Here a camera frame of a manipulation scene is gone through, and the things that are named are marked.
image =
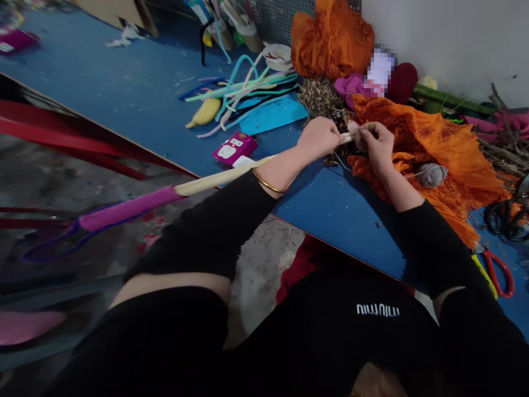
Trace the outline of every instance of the black scissors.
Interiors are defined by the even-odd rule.
[[[522,204],[523,209],[511,220],[511,208],[514,203]],[[513,198],[487,207],[485,223],[493,234],[503,234],[512,242],[524,242],[529,240],[529,230],[518,225],[518,222],[527,214],[529,214],[529,175],[522,179]]]

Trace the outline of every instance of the gray yarn ball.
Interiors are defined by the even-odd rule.
[[[438,187],[446,179],[448,170],[442,165],[429,163],[423,164],[417,170],[417,179],[424,187],[432,189]]]

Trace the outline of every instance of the gold bangle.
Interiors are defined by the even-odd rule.
[[[288,189],[286,189],[285,191],[280,191],[280,190],[277,190],[275,187],[272,187],[270,185],[268,185],[265,181],[263,181],[259,175],[257,175],[257,173],[255,172],[256,168],[252,168],[253,170],[253,174],[255,175],[255,177],[259,180],[259,182],[261,182],[264,186],[266,186],[267,188],[269,188],[270,190],[273,190],[274,192],[276,193],[280,193],[280,194],[283,194],[283,193],[286,193],[288,192]]]

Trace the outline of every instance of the small pink container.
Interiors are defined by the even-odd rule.
[[[249,157],[256,147],[257,142],[251,136],[242,132],[236,132],[213,152],[213,157],[229,167],[233,167],[233,163],[239,157],[242,155]]]
[[[11,55],[38,43],[36,36],[19,29],[13,29],[7,34],[0,35],[0,54]]]

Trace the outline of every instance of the person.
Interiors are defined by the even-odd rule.
[[[393,167],[393,134],[380,123],[359,133],[439,325],[399,283],[327,264],[223,350],[241,246],[303,168],[341,142],[319,117],[295,147],[165,227],[46,395],[529,395],[529,346],[471,253]]]

